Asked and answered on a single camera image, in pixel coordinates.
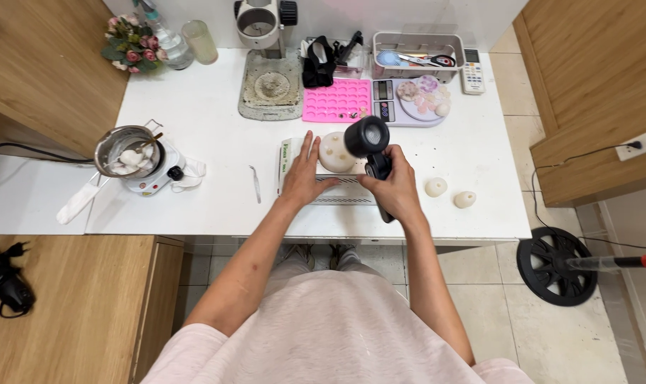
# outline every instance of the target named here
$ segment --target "plastic storage box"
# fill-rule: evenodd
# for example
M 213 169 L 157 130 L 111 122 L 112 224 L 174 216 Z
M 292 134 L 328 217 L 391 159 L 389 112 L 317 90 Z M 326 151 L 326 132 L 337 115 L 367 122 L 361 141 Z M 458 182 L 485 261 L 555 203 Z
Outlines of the plastic storage box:
M 449 55 L 455 67 L 380 65 L 378 53 L 383 49 L 404 55 Z M 423 74 L 435 76 L 441 83 L 450 83 L 465 65 L 463 41 L 458 35 L 447 33 L 378 32 L 373 35 L 373 79 L 411 79 Z

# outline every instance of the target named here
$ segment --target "wall outlet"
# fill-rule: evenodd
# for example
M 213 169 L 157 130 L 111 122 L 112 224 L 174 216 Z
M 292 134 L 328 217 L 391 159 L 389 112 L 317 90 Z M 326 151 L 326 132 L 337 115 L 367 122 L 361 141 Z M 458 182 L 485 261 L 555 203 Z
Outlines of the wall outlet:
M 643 147 L 640 149 L 633 148 L 633 147 L 617 147 L 615 148 L 617 150 L 617 156 L 619 156 L 620 161 L 626 161 L 629 159 L 632 159 L 636 156 L 640 156 L 643 153 L 646 153 L 646 132 L 640 136 L 636 136 L 631 140 L 627 140 L 623 142 L 622 144 L 628 144 L 628 143 L 633 143 L 633 142 L 640 142 L 643 144 Z

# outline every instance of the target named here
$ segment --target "power cord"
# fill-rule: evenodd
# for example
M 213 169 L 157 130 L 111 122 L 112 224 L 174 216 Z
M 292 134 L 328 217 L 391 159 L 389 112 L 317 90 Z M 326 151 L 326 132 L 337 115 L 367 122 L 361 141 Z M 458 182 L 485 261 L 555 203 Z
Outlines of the power cord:
M 32 151 L 32 152 L 45 154 L 46 156 L 53 156 L 56 159 L 60 159 L 60 160 L 68 161 L 68 162 L 78 162 L 78 163 L 93 162 L 93 159 L 70 159 L 69 157 L 61 156 L 61 155 L 55 154 L 55 153 L 46 152 L 44 150 L 38 150 L 36 148 L 28 147 L 27 145 L 22 145 L 22 144 L 17 144 L 17 143 L 1 143 L 0 144 L 0 148 L 5 147 L 5 146 L 22 148 L 24 150 L 29 150 L 29 151 Z
M 631 147 L 631 148 L 635 148 L 635 149 L 639 150 L 639 149 L 643 148 L 643 143 L 641 143 L 639 141 L 635 141 L 635 142 L 631 142 L 631 143 L 627 143 L 627 144 L 610 145 L 609 147 L 600 148 L 599 150 L 594 150 L 594 151 L 591 151 L 589 153 L 578 154 L 576 156 L 570 156 L 570 157 L 566 158 L 564 161 L 561 161 L 561 162 L 559 162 L 557 164 L 542 165 L 540 167 L 534 168 L 534 173 L 532 173 L 532 196 L 534 197 L 534 214 L 536 215 L 536 218 L 539 220 L 539 222 L 541 224 L 544 224 L 545 227 L 547 227 L 550 230 L 552 230 L 553 232 L 555 232 L 555 230 L 553 230 L 553 227 L 550 227 L 548 224 L 544 223 L 543 220 L 541 220 L 540 217 L 539 217 L 539 203 L 537 202 L 537 198 L 536 198 L 537 190 L 534 187 L 534 176 L 536 176 L 538 170 L 542 170 L 543 168 L 559 167 L 561 165 L 564 165 L 567 161 L 570 161 L 572 159 L 577 159 L 577 158 L 580 158 L 580 157 L 588 156 L 589 154 L 598 153 L 598 152 L 601 152 L 601 151 L 604 151 L 604 150 L 610 150 L 612 148 L 618 148 L 618 147 Z M 595 239 L 595 238 L 592 238 L 592 237 L 579 236 L 578 238 L 579 239 L 586 239 L 586 240 L 603 241 L 603 242 L 608 242 L 610 244 L 622 245 L 624 247 L 646 249 L 646 247 L 642 247 L 640 245 L 624 244 L 624 243 L 621 243 L 621 242 L 614 242 L 614 241 L 608 241 L 608 240 L 602 240 L 602 239 Z

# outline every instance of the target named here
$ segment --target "white box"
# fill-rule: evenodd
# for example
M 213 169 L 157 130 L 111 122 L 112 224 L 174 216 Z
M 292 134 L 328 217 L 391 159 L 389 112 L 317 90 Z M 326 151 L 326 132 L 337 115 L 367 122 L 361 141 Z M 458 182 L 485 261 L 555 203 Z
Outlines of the white box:
M 283 140 L 280 148 L 278 164 L 278 196 L 283 189 L 285 175 L 290 170 L 294 159 L 299 156 L 304 143 L 303 138 Z M 358 159 L 352 169 L 344 174 L 336 174 L 323 168 L 320 162 L 316 164 L 316 179 L 318 181 L 330 177 L 339 179 L 339 185 L 328 188 L 311 204 L 317 205 L 375 205 L 375 197 L 356 180 L 357 174 L 365 174 L 366 159 Z

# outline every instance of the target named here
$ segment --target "shoe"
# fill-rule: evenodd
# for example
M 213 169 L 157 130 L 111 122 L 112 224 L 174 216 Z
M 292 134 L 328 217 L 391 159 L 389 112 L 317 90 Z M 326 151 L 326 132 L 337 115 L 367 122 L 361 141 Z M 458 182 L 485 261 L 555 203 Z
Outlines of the shoe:
M 287 260 L 288 257 L 291 257 L 294 254 L 297 254 L 299 257 L 304 258 L 309 265 L 309 269 L 313 271 L 313 267 L 316 265 L 316 259 L 313 257 L 313 255 L 311 255 L 311 245 L 293 245 L 292 247 L 290 247 L 290 250 L 287 251 L 287 254 L 285 254 L 283 261 Z
M 349 244 L 330 244 L 330 248 L 333 249 L 333 257 L 330 258 L 330 270 L 336 271 L 337 266 L 339 265 L 339 259 L 342 255 L 346 254 L 348 250 L 352 249 L 356 253 L 356 246 Z

